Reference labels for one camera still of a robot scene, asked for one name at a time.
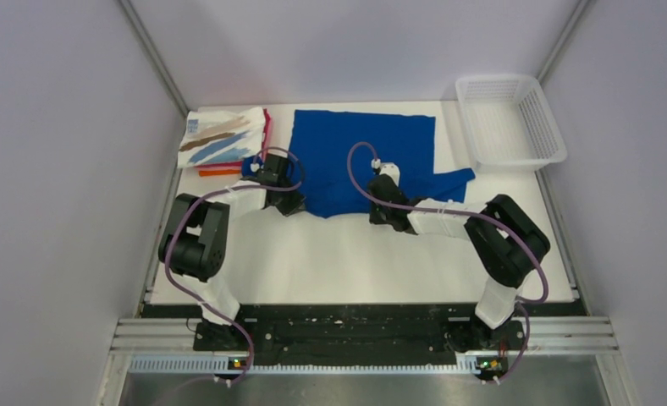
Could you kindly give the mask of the blue t shirt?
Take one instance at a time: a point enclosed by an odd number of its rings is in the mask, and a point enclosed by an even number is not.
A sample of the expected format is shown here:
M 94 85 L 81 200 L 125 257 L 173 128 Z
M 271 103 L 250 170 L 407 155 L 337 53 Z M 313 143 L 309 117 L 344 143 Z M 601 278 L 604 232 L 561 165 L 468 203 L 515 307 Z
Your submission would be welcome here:
M 462 202 L 475 178 L 470 168 L 435 173 L 436 120 L 366 112 L 297 110 L 289 151 L 304 166 L 293 179 L 303 184 L 306 210 L 316 217 L 367 213 L 370 202 L 351 183 L 360 186 L 373 177 L 371 160 L 378 156 L 400 170 L 400 187 L 409 197 Z

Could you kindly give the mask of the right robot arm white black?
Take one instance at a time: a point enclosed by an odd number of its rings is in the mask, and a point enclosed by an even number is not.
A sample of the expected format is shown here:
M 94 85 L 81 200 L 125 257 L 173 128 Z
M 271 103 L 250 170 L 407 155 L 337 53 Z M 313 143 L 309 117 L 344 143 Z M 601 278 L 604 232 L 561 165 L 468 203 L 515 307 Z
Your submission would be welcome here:
M 452 326 L 447 339 L 457 352 L 496 347 L 524 299 L 521 287 L 550 251 L 548 237 L 508 195 L 482 204 L 408 198 L 388 174 L 367 184 L 369 221 L 413 235 L 440 235 L 471 243 L 488 274 L 468 322 Z

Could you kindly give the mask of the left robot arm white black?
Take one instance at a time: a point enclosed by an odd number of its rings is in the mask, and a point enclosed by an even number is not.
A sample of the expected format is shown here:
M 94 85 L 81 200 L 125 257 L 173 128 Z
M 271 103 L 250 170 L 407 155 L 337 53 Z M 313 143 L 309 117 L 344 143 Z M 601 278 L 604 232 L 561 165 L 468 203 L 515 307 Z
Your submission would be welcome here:
M 251 335 L 235 318 L 240 302 L 223 277 L 229 226 L 268 207 L 283 216 L 302 210 L 299 191 L 306 176 L 292 153 L 254 157 L 251 174 L 203 196 L 183 193 L 174 198 L 157 256 L 165 277 L 201 308 L 196 333 L 205 349 L 250 350 Z

